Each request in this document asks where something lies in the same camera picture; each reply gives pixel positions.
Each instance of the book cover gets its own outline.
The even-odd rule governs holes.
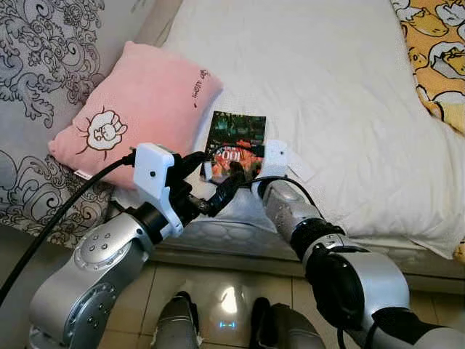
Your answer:
[[[247,180],[262,168],[266,117],[214,111],[206,152],[214,151],[211,161],[212,181],[220,183],[231,172],[244,171]]]

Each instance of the paisley pattern fabric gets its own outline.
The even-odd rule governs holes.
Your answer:
[[[0,1],[0,224],[39,233],[83,182],[47,143],[109,73],[153,3],[106,2]],[[112,21],[116,15],[125,25]],[[105,62],[99,43],[109,52]],[[49,240],[74,247],[103,221],[111,191],[104,183],[88,190]]]

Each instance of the white bedsheet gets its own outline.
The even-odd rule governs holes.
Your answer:
[[[215,73],[213,110],[267,117],[351,236],[405,236],[451,258],[464,237],[464,139],[419,102],[387,0],[184,0],[165,48]],[[212,188],[190,177],[197,195]]]

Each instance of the mattress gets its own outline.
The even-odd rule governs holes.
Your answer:
[[[307,181],[289,175],[327,220],[355,238],[414,241],[451,258],[465,234],[465,143],[419,102],[388,1],[184,0],[163,47],[225,84],[195,150],[214,110],[266,116],[266,138],[310,168]],[[195,195],[213,193],[198,173],[189,181]],[[195,222],[169,244],[291,257],[263,226],[221,227]]]
[[[462,264],[446,260],[405,238],[355,238],[354,241],[371,251],[386,254],[404,273],[465,279],[465,268]],[[167,238],[159,245],[155,254],[158,254],[160,249],[162,252],[177,251],[174,260],[180,263],[183,262],[181,252],[192,251],[200,258],[204,254],[216,255],[218,258],[214,258],[216,264],[210,265],[212,267],[233,268],[234,265],[226,257],[228,255],[259,257],[264,260],[265,265],[270,260],[280,261],[281,264],[277,264],[279,266],[282,266],[282,261],[298,262],[295,252],[279,235],[236,222],[192,222],[180,238]],[[229,264],[220,265],[222,263],[220,257],[226,257],[226,263]],[[198,263],[198,258],[193,261],[187,259],[186,262]],[[271,268],[273,267],[276,268],[275,263],[271,264]],[[283,269],[285,274],[292,273],[285,267]]]

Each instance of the floor tile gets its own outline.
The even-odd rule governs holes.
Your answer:
[[[310,284],[303,278],[294,278],[292,284],[293,309],[309,319],[321,336],[327,348],[338,348],[336,329],[320,315],[313,297]],[[359,348],[349,335],[344,334],[344,342],[348,349]]]
[[[238,349],[238,347],[228,347],[227,345],[203,343],[201,345],[201,349]]]
[[[133,349],[138,337],[133,333],[105,331],[98,349]]]
[[[291,279],[255,273],[158,265],[142,327],[152,334],[163,306],[178,291],[197,303],[205,341],[247,346],[250,315],[257,297],[291,304]]]
[[[432,294],[427,292],[411,291],[410,307],[423,322],[427,322],[428,324],[437,324]]]
[[[139,340],[137,341],[137,349],[150,349],[150,344],[152,342],[153,336],[147,336],[141,334]]]
[[[439,325],[465,332],[465,297],[455,294],[433,294]]]
[[[140,332],[154,273],[155,264],[149,262],[139,278],[125,288],[111,311],[107,330]]]

